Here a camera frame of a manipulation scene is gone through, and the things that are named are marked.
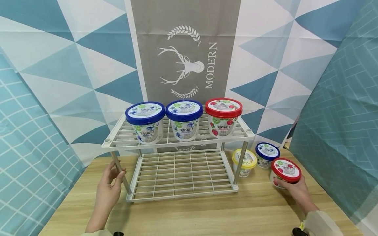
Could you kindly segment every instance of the two-tier shelf rack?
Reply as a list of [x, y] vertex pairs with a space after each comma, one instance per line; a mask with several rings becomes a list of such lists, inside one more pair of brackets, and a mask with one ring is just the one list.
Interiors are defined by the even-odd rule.
[[[208, 115], [204, 113], [199, 121], [196, 138], [189, 142], [180, 142], [174, 137], [170, 120], [165, 117], [164, 137], [153, 145], [138, 142], [133, 127], [123, 115], [102, 147], [108, 150], [119, 171], [122, 170], [115, 151], [138, 150], [139, 158], [129, 184], [123, 179], [127, 190], [128, 202], [174, 199], [203, 195], [235, 193], [238, 191], [238, 174], [232, 168], [224, 152], [226, 142], [243, 141], [241, 156], [245, 155], [249, 141], [255, 138], [252, 130], [241, 117], [238, 118], [232, 136], [217, 139], [210, 135]], [[165, 153], [142, 154], [142, 149], [169, 148], [217, 143], [220, 148], [210, 150], [188, 150]], [[239, 162], [236, 173], [240, 172]]]

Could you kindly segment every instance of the blue lid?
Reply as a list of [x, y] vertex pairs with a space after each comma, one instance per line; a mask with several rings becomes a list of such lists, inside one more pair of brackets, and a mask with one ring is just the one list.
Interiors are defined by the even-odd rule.
[[177, 100], [166, 107], [167, 117], [174, 121], [185, 122], [199, 119], [203, 114], [200, 102], [194, 100]]
[[129, 107], [126, 120], [132, 125], [148, 125], [158, 122], [165, 116], [164, 105], [159, 102], [141, 102]]
[[256, 145], [255, 151], [257, 155], [265, 160], [274, 160], [280, 157], [280, 150], [273, 144], [262, 142]]

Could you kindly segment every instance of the blue geometric wall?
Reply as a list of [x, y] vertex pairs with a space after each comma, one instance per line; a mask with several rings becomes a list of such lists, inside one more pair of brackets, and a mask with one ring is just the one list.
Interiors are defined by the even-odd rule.
[[378, 203], [377, 26], [378, 1], [368, 0], [304, 106], [290, 146], [355, 224]]
[[104, 153], [124, 110], [143, 101], [123, 1], [6, 1], [0, 45], [85, 165]]
[[[261, 19], [270, 22], [261, 29], [266, 33], [237, 30], [243, 37], [235, 38], [229, 78], [238, 79], [228, 81], [226, 96], [244, 104], [242, 117], [257, 134], [256, 142], [280, 146], [363, 1], [274, 2], [259, 6], [274, 12], [274, 20], [269, 13]], [[245, 2], [239, 18], [252, 18], [251, 7]]]
[[0, 235], [38, 235], [83, 170], [0, 54]]

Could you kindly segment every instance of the person's left hand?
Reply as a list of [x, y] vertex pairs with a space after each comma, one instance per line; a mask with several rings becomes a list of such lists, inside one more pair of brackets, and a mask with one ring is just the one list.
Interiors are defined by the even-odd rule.
[[126, 169], [123, 169], [122, 172], [119, 173], [116, 168], [112, 169], [114, 166], [114, 161], [109, 163], [97, 185], [96, 202], [94, 204], [95, 212], [98, 211], [102, 214], [110, 214], [119, 200], [122, 189], [122, 179], [126, 174]]
[[122, 179], [126, 174], [126, 169], [118, 173], [117, 169], [112, 169], [115, 162], [112, 161], [106, 166], [102, 178], [97, 185], [96, 201], [91, 218], [88, 221], [86, 233], [93, 233], [105, 228], [106, 221], [113, 207], [119, 200], [122, 189]]

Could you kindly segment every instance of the ice cream cup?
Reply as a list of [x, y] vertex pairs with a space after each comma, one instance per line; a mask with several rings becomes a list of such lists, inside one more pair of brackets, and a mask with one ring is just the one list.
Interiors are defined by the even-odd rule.
[[300, 168], [294, 162], [286, 158], [276, 158], [271, 163], [272, 171], [270, 172], [270, 182], [277, 188], [285, 189], [280, 186], [276, 179], [294, 184], [298, 182], [302, 176]]
[[126, 120], [133, 125], [141, 144], [155, 144], [163, 138], [164, 105], [159, 102], [141, 102], [129, 107]]
[[209, 119], [209, 131], [213, 137], [232, 136], [243, 105], [234, 99], [214, 98], [206, 102], [205, 111]]
[[166, 107], [175, 138], [179, 141], [191, 141], [196, 138], [199, 120], [203, 114], [200, 102], [194, 100], [178, 100]]
[[259, 143], [255, 148], [257, 164], [263, 169], [269, 169], [274, 159], [280, 157], [280, 150], [270, 143]]
[[[239, 158], [240, 158], [241, 152], [242, 152], [241, 149], [237, 149], [232, 154], [232, 161], [234, 162], [234, 173], [236, 173], [236, 171], [237, 171], [237, 165], [239, 163]], [[251, 170], [253, 168], [255, 168], [256, 164], [257, 164], [257, 158], [256, 158], [255, 154], [253, 154], [253, 152], [251, 152], [249, 150], [246, 150], [245, 155], [244, 155], [242, 168], [240, 169], [239, 176], [240, 177], [247, 177], [249, 175], [249, 173], [251, 172]]]

